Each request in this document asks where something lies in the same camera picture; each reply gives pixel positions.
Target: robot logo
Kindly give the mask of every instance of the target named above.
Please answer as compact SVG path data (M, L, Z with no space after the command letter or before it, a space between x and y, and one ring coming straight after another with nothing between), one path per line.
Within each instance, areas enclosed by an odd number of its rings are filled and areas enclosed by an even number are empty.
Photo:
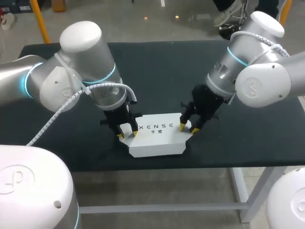
M0 195L24 190L35 183L33 171L23 165L8 166L0 171Z
M262 87L261 82L256 78L249 78L244 81L243 91L249 98L256 98L259 96L259 90Z

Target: cardboard box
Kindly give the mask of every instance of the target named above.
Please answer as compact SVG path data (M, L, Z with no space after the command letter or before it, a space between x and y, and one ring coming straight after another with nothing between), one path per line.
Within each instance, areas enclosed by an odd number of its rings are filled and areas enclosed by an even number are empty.
M19 13L17 0L0 0L0 8L3 13Z
M37 0L39 8L44 4L44 0ZM17 1L18 10L20 13L32 13L32 6L30 0L18 0Z

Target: gray floor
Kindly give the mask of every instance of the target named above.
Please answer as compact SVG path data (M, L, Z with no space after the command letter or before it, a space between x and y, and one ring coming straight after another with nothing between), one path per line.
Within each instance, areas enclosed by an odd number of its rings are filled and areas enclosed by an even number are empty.
M250 1L249 11L257 1ZM99 24L109 42L148 42L220 39L211 18L211 0L74 0L66 13L43 11L52 42L70 24L90 20ZM285 25L285 48L305 49L305 3L295 0ZM34 15L17 15L16 23L0 36L5 41L2 62L15 60L22 47L42 43ZM249 192L263 168L245 168ZM73 174L80 206L195 203L233 201L226 169L181 169ZM85 229L268 229L261 208L251 225L240 223L236 211L95 214L82 217Z

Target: table top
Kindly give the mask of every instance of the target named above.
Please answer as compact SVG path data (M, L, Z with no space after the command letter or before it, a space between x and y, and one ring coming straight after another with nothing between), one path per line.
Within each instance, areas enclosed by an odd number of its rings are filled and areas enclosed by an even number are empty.
M226 51L226 42L110 43L125 84L136 93L134 112L181 112L180 102ZM20 56L50 58L59 44L24 47ZM0 144L25 145L52 113L33 100L0 108ZM85 95L60 115L35 146L58 155L70 171L262 167L305 164L305 115L297 98L250 108L235 98L187 142L182 155L133 158L113 136L99 110Z

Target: white cable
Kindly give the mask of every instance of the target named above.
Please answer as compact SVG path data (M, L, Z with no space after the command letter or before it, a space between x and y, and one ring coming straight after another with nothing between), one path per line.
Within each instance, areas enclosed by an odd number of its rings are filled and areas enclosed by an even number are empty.
M268 52L271 52L273 49L276 49L278 47L281 47L280 44L274 44L270 47L268 47L264 52L262 52L261 54L259 54L258 56L255 56L251 61L249 61L248 65L252 65L255 61L257 61L259 58L261 58L262 56L264 56L265 54L267 54Z
M100 87L122 87L125 88L127 91L130 92L132 100L134 102L137 102L137 98L133 92L133 90L125 85L125 84L121 84L121 83L98 83L98 84L94 84L94 85L90 85L88 87L86 87L88 90L92 90L92 89L96 89L96 88L100 88ZM49 121L46 123L46 125L43 126L43 128L35 135L35 137L29 142L27 143L26 146L32 146L42 135L43 133L50 127L50 125L55 121L56 118L58 118L58 116L62 113L62 111L77 97L79 97L81 94L85 93L85 90L79 90L77 93L75 93L70 99L68 99L62 106L61 108L59 108L59 110L49 119Z
M81 81L81 76L78 74L78 72L74 71L72 68L70 68L66 62L57 54L54 54L55 58L58 60L58 62L64 67L64 69L67 71L67 73L74 79L77 80L77 82L80 84L81 88L85 91L87 95L90 95L91 91L86 88L86 86Z
M238 36L238 35L243 35L243 36L249 36L249 37L254 37L256 39L258 39L260 42L266 44L266 45L269 45L269 46L273 46L273 45L277 45L275 44L274 42L272 42L271 40L268 40L267 38L265 37L262 37L258 34L255 34L255 33L252 33L252 32L245 32L245 31L238 31L238 32L235 32L232 34L231 36L231 40L233 40L233 38L235 36ZM281 45L278 45L277 47L274 48L275 50L277 50L280 54L282 54L284 57L288 57L290 56L287 51L285 49L282 48Z

